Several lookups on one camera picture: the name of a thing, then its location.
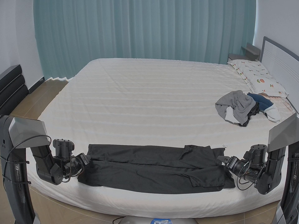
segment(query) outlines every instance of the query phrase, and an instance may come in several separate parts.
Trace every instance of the fitted sheet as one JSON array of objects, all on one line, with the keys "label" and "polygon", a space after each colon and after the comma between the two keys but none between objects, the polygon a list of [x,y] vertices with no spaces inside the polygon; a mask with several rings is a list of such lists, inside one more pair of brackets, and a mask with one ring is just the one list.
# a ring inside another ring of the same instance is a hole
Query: fitted sheet
[{"label": "fitted sheet", "polygon": [[[69,139],[74,155],[88,144],[226,147],[242,158],[254,144],[267,144],[277,125],[262,113],[247,127],[224,121],[215,102],[230,91],[250,92],[230,65],[201,62],[109,58],[89,62],[43,111],[52,139]],[[284,98],[271,98],[282,120],[294,113]],[[40,192],[84,209],[113,215],[190,218],[231,215],[279,200],[286,177],[267,195],[252,186],[198,194],[149,194],[91,187],[72,178],[55,186],[40,180],[28,152],[28,179]]]}]

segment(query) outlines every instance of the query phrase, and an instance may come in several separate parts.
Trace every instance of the white pillow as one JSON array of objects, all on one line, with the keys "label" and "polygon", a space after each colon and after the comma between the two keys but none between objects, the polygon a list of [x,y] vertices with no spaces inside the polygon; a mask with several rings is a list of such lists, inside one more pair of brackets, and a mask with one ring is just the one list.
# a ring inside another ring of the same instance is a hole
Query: white pillow
[{"label": "white pillow", "polygon": [[259,61],[232,60],[231,64],[255,94],[286,98],[288,93]]}]

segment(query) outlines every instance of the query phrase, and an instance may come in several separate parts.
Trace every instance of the tile floor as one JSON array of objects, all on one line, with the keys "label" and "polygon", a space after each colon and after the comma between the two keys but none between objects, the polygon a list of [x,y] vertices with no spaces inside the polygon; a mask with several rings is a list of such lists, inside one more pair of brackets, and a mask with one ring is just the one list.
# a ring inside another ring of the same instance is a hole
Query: tile floor
[{"label": "tile floor", "polygon": [[[67,81],[48,80],[38,87],[32,94],[13,110],[12,116],[37,119],[47,105],[63,89]],[[34,209],[39,214],[42,224],[110,224],[118,216],[84,210],[45,196],[34,187],[30,187],[30,194]],[[197,218],[199,224],[270,224],[276,211],[278,202],[247,211],[245,213],[222,216]],[[6,193],[0,184],[0,222],[14,223]]]}]

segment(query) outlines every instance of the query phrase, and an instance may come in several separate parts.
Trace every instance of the gray sweater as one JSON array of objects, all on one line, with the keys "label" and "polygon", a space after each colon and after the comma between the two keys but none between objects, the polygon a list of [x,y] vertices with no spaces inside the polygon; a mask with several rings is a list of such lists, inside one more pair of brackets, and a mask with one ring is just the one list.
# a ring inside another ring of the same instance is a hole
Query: gray sweater
[{"label": "gray sweater", "polygon": [[226,109],[228,106],[233,108],[233,115],[237,121],[243,125],[248,120],[248,113],[255,106],[255,101],[243,91],[232,91],[222,96],[216,103],[215,107],[218,114],[225,120]]}]

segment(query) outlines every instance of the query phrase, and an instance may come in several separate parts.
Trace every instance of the curtain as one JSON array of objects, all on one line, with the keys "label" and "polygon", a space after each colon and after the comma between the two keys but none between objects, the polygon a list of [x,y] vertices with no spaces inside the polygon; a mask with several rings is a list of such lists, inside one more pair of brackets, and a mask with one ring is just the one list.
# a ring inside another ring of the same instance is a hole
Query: curtain
[{"label": "curtain", "polygon": [[225,64],[252,43],[256,0],[34,0],[45,78],[75,76],[97,58]]}]

